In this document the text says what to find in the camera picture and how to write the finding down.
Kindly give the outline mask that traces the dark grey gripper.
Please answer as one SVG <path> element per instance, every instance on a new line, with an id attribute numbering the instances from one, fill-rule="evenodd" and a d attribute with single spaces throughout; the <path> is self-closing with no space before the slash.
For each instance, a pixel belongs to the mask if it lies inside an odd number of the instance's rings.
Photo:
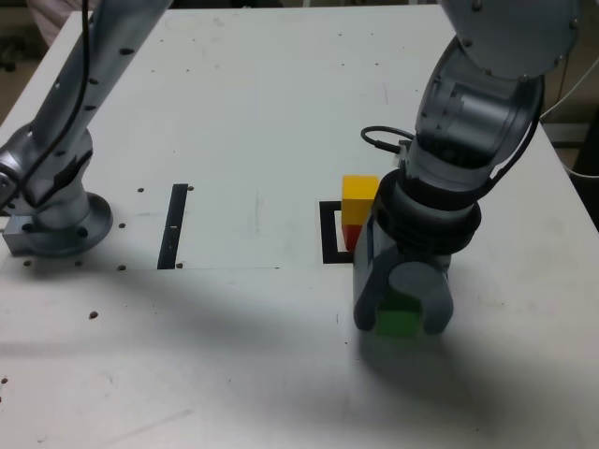
<path id="1" fill-rule="evenodd" d="M 418 303 L 426 335 L 443 333 L 454 311 L 446 279 L 449 267 L 449 254 L 397 246 L 370 214 L 354 250 L 353 318 L 358 330 L 374 328 L 389 285 Z"/>

